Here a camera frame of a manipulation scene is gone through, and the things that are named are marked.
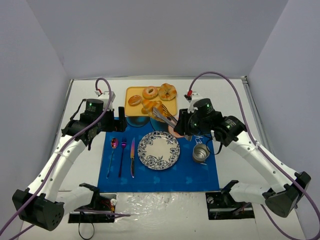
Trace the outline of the large striped croissant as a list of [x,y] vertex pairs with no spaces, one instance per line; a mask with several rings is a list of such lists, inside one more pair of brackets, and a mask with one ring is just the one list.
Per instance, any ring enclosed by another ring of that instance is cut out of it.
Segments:
[[164,119],[171,120],[172,118],[165,112],[164,105],[161,101],[149,101],[148,104],[145,105],[145,110],[147,114],[159,121],[164,122]]

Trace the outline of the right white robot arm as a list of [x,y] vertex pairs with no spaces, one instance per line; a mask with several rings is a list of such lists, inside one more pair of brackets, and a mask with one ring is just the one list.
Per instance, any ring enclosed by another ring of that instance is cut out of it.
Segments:
[[174,131],[180,135],[202,136],[211,134],[221,145],[245,159],[268,183],[267,187],[229,182],[222,190],[225,201],[251,202],[265,205],[274,214],[286,218],[303,197],[310,184],[308,173],[297,172],[283,164],[255,138],[235,116],[223,116],[213,108],[209,98],[185,97],[189,107],[180,109]]

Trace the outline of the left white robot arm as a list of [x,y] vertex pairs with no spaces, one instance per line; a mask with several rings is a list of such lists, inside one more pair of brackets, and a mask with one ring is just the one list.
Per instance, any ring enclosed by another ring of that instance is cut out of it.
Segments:
[[102,200],[100,190],[88,183],[81,183],[62,196],[58,196],[58,192],[78,156],[85,149],[91,149],[92,141],[99,133],[125,131],[125,108],[120,106],[118,117],[115,117],[111,104],[111,100],[88,98],[80,118],[72,118],[62,129],[58,145],[40,174],[25,190],[18,189],[12,196],[22,221],[53,231],[66,214],[99,205]]

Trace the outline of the twisted brown bread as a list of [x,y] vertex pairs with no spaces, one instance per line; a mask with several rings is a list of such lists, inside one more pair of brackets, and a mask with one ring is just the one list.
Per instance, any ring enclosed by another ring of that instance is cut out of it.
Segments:
[[177,90],[173,85],[164,83],[158,90],[158,96],[163,101],[171,101],[177,96]]

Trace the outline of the iridescent fork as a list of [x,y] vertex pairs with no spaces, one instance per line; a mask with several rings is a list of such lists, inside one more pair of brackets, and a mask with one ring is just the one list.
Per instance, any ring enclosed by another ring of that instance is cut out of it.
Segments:
[[121,158],[120,158],[120,166],[119,166],[119,170],[118,170],[118,177],[120,178],[122,176],[122,166],[123,166],[123,158],[124,158],[124,152],[125,152],[125,148],[127,146],[127,139],[125,137],[122,138],[121,141]]

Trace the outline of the iridescent spoon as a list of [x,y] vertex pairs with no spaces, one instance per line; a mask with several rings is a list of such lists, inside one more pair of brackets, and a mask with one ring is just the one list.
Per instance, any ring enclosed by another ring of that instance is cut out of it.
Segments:
[[111,156],[110,156],[110,161],[109,161],[109,165],[107,168],[107,174],[106,174],[106,178],[108,179],[110,176],[110,170],[111,170],[111,165],[112,165],[112,161],[113,161],[113,155],[114,155],[114,151],[115,149],[118,147],[119,145],[119,140],[117,138],[112,138],[110,146],[112,148],[112,152],[111,152]]

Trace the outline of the iridescent knife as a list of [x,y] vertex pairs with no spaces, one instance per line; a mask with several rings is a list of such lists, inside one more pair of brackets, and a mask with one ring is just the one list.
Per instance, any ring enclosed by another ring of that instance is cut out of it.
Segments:
[[131,177],[135,177],[135,138],[132,139],[131,141],[131,146],[130,146],[130,174]]

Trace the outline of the glazed round bun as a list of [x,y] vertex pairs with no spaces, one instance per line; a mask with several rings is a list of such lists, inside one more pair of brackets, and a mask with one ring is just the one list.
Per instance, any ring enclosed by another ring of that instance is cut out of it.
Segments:
[[142,97],[136,94],[131,96],[127,102],[130,106],[137,106],[142,102]]

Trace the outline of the yellow tray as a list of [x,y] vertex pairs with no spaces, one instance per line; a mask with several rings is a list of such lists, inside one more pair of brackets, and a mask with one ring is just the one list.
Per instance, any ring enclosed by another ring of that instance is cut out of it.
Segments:
[[[147,117],[147,114],[142,113],[143,105],[140,103],[135,106],[129,105],[129,99],[134,95],[140,95],[142,99],[144,99],[142,93],[144,88],[147,86],[130,86],[126,89],[125,92],[125,100],[124,100],[124,112],[125,115],[128,117]],[[152,101],[162,101],[163,105],[168,109],[168,111],[175,116],[178,113],[178,104],[177,104],[177,97],[173,98],[170,101],[165,101],[160,99],[159,96],[152,99]]]

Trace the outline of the small striped croissant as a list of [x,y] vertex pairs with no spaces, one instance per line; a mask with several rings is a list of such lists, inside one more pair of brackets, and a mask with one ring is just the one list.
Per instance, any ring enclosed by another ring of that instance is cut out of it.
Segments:
[[144,99],[141,102],[142,104],[142,109],[141,113],[142,114],[148,114],[151,115],[153,113],[153,108],[158,108],[159,106],[162,105],[162,102],[160,100],[152,101],[148,99]]

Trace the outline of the metal cup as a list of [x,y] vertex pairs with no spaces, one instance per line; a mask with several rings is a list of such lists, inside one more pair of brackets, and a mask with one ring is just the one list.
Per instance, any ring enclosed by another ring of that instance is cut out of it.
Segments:
[[209,156],[210,156],[210,151],[205,144],[199,143],[193,147],[192,159],[194,162],[199,164],[205,163],[205,161]]

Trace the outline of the blue floral plate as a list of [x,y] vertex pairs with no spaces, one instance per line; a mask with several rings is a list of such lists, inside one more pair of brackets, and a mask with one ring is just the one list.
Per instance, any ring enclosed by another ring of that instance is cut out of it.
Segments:
[[155,171],[171,168],[179,159],[178,140],[168,132],[153,131],[142,137],[137,147],[141,163]]

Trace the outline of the blue printed placemat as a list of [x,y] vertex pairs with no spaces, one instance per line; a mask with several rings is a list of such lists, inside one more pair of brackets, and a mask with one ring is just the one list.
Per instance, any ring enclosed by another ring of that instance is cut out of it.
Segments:
[[[176,136],[180,145],[180,155],[177,162],[165,170],[152,170],[144,166],[135,156],[135,176],[131,176],[131,143],[135,138],[138,145],[143,136],[154,131],[169,132],[171,128],[149,117],[127,117],[125,132],[110,132],[105,135],[102,162],[98,177],[98,188],[101,192],[209,192],[219,190],[219,180],[215,161],[215,150],[208,136],[194,136],[191,141],[179,135]],[[110,157],[112,154],[112,138],[118,139],[114,150],[109,178],[106,178]],[[118,177],[122,138],[126,138],[122,173]],[[196,163],[192,158],[193,148],[197,144],[205,144],[210,152],[205,163]]]

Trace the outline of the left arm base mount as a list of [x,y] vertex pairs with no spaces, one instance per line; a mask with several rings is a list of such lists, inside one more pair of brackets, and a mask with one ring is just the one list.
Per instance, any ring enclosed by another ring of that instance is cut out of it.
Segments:
[[115,193],[102,193],[95,206],[84,206],[81,209],[89,209],[98,212],[71,212],[68,215],[69,224],[100,224],[114,223],[115,215],[106,215],[100,212],[115,212],[117,204],[117,195]]

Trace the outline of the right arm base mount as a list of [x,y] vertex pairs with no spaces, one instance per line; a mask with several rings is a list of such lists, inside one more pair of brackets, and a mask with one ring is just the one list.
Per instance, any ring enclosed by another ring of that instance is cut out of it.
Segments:
[[220,191],[206,192],[207,215],[209,220],[254,219],[251,203],[226,203]]

